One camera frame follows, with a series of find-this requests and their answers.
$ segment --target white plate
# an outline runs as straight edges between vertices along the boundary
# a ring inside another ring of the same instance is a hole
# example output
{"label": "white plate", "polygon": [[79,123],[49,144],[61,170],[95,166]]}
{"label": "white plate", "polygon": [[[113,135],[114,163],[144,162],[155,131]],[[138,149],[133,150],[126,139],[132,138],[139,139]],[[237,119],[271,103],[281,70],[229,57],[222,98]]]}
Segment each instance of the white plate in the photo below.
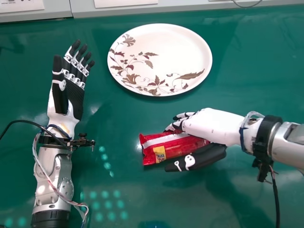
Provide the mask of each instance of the white plate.
{"label": "white plate", "polygon": [[212,53],[206,41],[187,28],[149,24],[121,35],[107,61],[123,87],[143,95],[171,96],[193,89],[207,77]]}

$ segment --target robotic arm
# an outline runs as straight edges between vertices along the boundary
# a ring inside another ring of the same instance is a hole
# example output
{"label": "robotic arm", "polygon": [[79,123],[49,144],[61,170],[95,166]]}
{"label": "robotic arm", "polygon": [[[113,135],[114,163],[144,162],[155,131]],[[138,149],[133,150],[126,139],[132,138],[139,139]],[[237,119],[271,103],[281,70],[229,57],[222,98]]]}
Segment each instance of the robotic arm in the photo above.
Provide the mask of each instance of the robotic arm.
{"label": "robotic arm", "polygon": [[258,181],[264,182],[273,162],[293,166],[304,173],[304,124],[283,122],[281,117],[250,112],[246,117],[211,108],[178,114],[166,131],[175,129],[213,143],[187,155],[166,171],[187,171],[206,166],[226,156],[226,147],[240,145],[255,156]]}
{"label": "robotic arm", "polygon": [[49,93],[47,115],[49,123],[46,127],[55,135],[37,134],[35,143],[43,144],[35,158],[34,176],[37,179],[35,204],[32,213],[33,228],[67,228],[74,186],[71,180],[73,148],[94,146],[95,142],[86,139],[86,134],[80,134],[80,139],[74,140],[74,128],[83,114],[83,100],[86,79],[94,61],[88,60],[91,52],[84,57],[87,50],[84,44],[78,51],[80,40],[77,40],[66,52],[64,58],[54,56],[53,78]]}

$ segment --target green table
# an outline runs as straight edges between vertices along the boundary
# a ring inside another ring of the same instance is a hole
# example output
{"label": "green table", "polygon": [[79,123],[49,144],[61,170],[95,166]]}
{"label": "green table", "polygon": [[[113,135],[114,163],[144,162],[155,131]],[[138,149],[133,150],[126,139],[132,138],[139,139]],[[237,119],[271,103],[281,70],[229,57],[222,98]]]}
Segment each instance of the green table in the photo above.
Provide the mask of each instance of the green table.
{"label": "green table", "polygon": [[[192,29],[209,44],[213,66],[190,92],[146,97],[122,88],[106,62],[112,42],[148,23]],[[303,123],[304,6],[64,19],[0,25],[1,122],[46,124],[52,58],[80,38],[97,62],[86,85],[76,133],[96,140],[73,155],[76,201],[91,207],[90,228],[272,228],[272,186],[256,181],[253,157],[237,146],[200,171],[144,168],[138,134],[158,133],[184,111],[212,107],[241,115],[256,110]],[[29,227],[36,180],[31,144],[38,130],[16,124],[0,142],[0,223]],[[304,180],[276,163],[282,228],[304,224]],[[72,209],[70,227],[81,218]]]}

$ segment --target black cable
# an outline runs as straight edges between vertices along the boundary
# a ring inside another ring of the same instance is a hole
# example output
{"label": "black cable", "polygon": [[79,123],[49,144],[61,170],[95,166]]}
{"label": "black cable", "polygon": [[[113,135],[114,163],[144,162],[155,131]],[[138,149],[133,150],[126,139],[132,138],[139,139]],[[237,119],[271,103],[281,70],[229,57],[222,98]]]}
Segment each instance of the black cable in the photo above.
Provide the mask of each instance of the black cable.
{"label": "black cable", "polygon": [[274,195],[275,195],[275,212],[276,212],[276,228],[280,228],[280,205],[279,205],[279,195],[277,192],[277,187],[276,187],[276,180],[274,178],[274,174],[271,173],[271,178],[272,178],[272,187],[274,189]]}
{"label": "black cable", "polygon": [[10,122],[6,128],[4,129],[4,131],[2,132],[2,134],[0,135],[0,140],[3,138],[4,134],[6,133],[6,131],[9,129],[9,127],[12,125],[12,124],[15,124],[15,123],[27,123],[27,124],[31,124],[31,125],[34,125],[36,127],[39,127],[41,130],[43,130],[44,132],[48,133],[50,136],[52,136],[55,141],[57,143],[59,143],[61,146],[63,146],[65,149],[67,150],[70,150],[70,148],[68,148],[61,140],[59,140],[54,134],[52,134],[50,131],[48,131],[44,126],[38,124],[38,123],[35,123],[33,121],[29,121],[29,120],[14,120],[12,122]]}

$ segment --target red snack packet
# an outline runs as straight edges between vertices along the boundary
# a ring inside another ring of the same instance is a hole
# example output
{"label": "red snack packet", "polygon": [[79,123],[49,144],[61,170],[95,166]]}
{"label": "red snack packet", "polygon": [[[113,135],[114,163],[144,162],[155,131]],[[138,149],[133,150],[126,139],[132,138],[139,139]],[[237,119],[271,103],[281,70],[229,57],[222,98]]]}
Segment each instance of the red snack packet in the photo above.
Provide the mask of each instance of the red snack packet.
{"label": "red snack packet", "polygon": [[143,165],[160,163],[196,151],[208,145],[206,139],[186,134],[185,132],[163,132],[160,134],[139,135],[144,154]]}

